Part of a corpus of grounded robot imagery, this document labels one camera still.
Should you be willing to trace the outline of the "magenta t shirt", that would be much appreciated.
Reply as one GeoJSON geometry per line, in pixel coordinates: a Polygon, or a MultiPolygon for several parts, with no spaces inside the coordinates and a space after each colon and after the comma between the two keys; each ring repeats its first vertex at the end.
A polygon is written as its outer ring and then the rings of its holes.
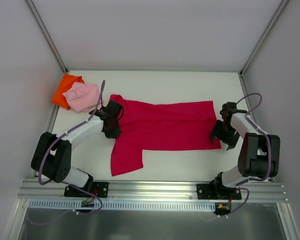
{"type": "Polygon", "coordinates": [[[143,151],[219,150],[219,140],[210,134],[217,121],[210,101],[150,104],[110,96],[123,106],[119,120],[122,131],[115,140],[110,157],[112,176],[143,168],[143,151]]]}

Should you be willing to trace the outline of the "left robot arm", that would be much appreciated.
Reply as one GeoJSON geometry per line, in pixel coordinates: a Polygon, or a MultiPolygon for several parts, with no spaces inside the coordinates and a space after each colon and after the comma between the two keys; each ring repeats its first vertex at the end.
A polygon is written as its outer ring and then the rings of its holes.
{"type": "Polygon", "coordinates": [[[72,151],[90,137],[104,133],[108,139],[116,139],[121,134],[119,121],[124,115],[124,107],[110,100],[106,106],[89,112],[89,118],[71,129],[53,134],[44,132],[38,141],[31,160],[31,168],[38,173],[41,185],[46,182],[66,184],[65,197],[107,198],[108,182],[94,181],[93,176],[72,166],[72,151]]]}

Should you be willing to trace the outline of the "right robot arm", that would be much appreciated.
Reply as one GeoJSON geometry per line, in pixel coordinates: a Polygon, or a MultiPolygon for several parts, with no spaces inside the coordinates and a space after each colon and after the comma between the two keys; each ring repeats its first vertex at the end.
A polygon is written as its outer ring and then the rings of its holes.
{"type": "Polygon", "coordinates": [[[217,120],[209,139],[212,143],[220,140],[232,150],[243,139],[237,165],[220,172],[211,181],[208,194],[218,199],[234,195],[239,187],[251,182],[264,182],[279,172],[281,140],[258,126],[248,112],[238,109],[235,102],[222,105],[222,120],[217,120]]]}

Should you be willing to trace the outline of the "pink folded t shirt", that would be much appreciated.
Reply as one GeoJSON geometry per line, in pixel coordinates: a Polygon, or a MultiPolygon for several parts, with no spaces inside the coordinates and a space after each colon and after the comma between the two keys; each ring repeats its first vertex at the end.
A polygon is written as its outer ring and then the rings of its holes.
{"type": "Polygon", "coordinates": [[[97,105],[100,90],[96,84],[75,82],[72,87],[62,94],[69,107],[76,113],[88,112],[97,105]]]}

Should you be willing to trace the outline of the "orange folded t shirt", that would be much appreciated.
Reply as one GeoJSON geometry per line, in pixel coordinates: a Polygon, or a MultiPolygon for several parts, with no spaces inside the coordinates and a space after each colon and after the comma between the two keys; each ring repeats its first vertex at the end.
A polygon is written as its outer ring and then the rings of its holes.
{"type": "Polygon", "coordinates": [[[84,84],[85,81],[83,80],[82,76],[75,76],[65,73],[51,99],[51,103],[66,110],[70,110],[71,107],[69,106],[66,97],[63,94],[70,90],[74,83],[84,84]]]}

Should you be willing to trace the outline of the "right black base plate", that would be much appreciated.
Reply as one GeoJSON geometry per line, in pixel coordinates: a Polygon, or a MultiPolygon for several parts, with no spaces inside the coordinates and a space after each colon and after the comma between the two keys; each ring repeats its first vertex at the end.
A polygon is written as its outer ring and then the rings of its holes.
{"type": "Polygon", "coordinates": [[[196,185],[197,198],[199,200],[241,200],[241,191],[237,188],[215,187],[212,182],[196,185]]]}

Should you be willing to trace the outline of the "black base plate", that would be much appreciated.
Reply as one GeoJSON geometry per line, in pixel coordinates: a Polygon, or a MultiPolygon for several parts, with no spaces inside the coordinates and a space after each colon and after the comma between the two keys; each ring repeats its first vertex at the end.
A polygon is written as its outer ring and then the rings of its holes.
{"type": "Polygon", "coordinates": [[[92,178],[87,180],[87,183],[79,188],[72,184],[65,187],[64,196],[72,198],[88,198],[92,195],[98,198],[107,198],[109,191],[109,182],[94,181],[92,178]]]}
{"type": "Polygon", "coordinates": [[[197,198],[199,200],[241,200],[241,191],[237,188],[215,187],[212,182],[196,185],[197,198]]]}

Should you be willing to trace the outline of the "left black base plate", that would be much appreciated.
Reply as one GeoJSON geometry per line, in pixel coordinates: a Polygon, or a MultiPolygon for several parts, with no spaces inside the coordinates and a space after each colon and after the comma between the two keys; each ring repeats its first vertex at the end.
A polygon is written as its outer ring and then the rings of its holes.
{"type": "Polygon", "coordinates": [[[87,180],[87,183],[79,188],[72,184],[65,187],[64,196],[72,198],[88,198],[92,195],[98,198],[107,198],[109,191],[109,182],[94,181],[92,178],[87,180]]]}

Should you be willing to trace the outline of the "aluminium mounting rail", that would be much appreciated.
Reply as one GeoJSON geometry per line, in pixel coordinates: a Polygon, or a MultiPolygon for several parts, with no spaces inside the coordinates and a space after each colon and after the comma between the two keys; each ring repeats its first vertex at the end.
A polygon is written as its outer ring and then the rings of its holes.
{"type": "MultiPolygon", "coordinates": [[[[131,201],[190,201],[204,195],[197,182],[176,181],[110,181],[107,198],[131,201]]],[[[284,185],[273,182],[251,182],[239,191],[242,199],[247,196],[253,203],[287,203],[289,198],[284,185]]],[[[36,179],[24,179],[17,197],[19,199],[61,199],[70,188],[64,183],[40,185],[36,179]]]]}

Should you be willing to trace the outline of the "left aluminium frame post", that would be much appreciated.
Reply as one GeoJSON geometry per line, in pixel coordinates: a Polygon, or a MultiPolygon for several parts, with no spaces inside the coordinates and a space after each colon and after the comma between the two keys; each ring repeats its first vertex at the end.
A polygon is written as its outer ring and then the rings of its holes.
{"type": "Polygon", "coordinates": [[[59,68],[61,69],[61,71],[63,73],[67,73],[68,72],[68,68],[66,67],[44,21],[43,18],[41,17],[35,2],[33,0],[24,0],[25,5],[27,6],[27,8],[29,9],[30,14],[32,15],[35,23],[38,26],[39,31],[41,32],[48,48],[50,49],[54,59],[56,60],[57,65],[59,66],[59,68]]]}

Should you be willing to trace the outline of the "aluminium frame post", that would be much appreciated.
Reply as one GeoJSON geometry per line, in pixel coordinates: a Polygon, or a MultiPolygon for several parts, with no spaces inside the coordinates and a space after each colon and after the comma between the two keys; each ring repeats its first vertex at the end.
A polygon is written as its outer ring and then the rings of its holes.
{"type": "Polygon", "coordinates": [[[246,72],[248,71],[253,60],[258,55],[259,51],[261,50],[262,46],[266,42],[270,33],[273,31],[275,25],[277,24],[278,20],[280,19],[281,15],[283,14],[284,10],[286,9],[286,7],[289,3],[290,3],[290,0],[281,0],[279,2],[279,5],[276,7],[274,13],[272,14],[270,20],[267,23],[265,29],[263,30],[262,34],[260,35],[259,39],[257,40],[255,46],[253,47],[252,52],[250,53],[248,59],[246,60],[242,69],[240,70],[239,75],[241,77],[243,77],[246,74],[246,72]]]}
{"type": "Polygon", "coordinates": [[[61,71],[63,73],[67,73],[68,72],[68,68],[66,67],[44,21],[43,18],[41,17],[35,2],[33,0],[24,0],[25,5],[27,6],[27,8],[29,9],[30,14],[32,15],[35,23],[38,26],[39,31],[41,32],[48,48],[50,49],[54,59],[56,60],[57,65],[59,66],[59,68],[61,69],[61,71]]]}

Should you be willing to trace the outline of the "right aluminium frame post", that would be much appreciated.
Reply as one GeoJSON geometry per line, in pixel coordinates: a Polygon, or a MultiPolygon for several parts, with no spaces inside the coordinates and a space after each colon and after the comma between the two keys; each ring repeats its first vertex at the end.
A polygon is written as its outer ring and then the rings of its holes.
{"type": "Polygon", "coordinates": [[[281,15],[283,14],[284,10],[286,9],[286,7],[289,3],[290,3],[290,0],[281,0],[279,2],[279,5],[276,7],[274,13],[272,14],[270,20],[267,23],[265,29],[263,30],[262,34],[260,35],[259,39],[257,40],[255,46],[253,47],[252,52],[250,53],[248,59],[246,60],[242,69],[240,70],[239,75],[241,77],[243,77],[246,74],[246,72],[248,71],[253,60],[258,55],[259,51],[261,50],[262,46],[266,42],[270,33],[273,31],[275,25],[277,24],[278,20],[280,19],[281,15]]]}

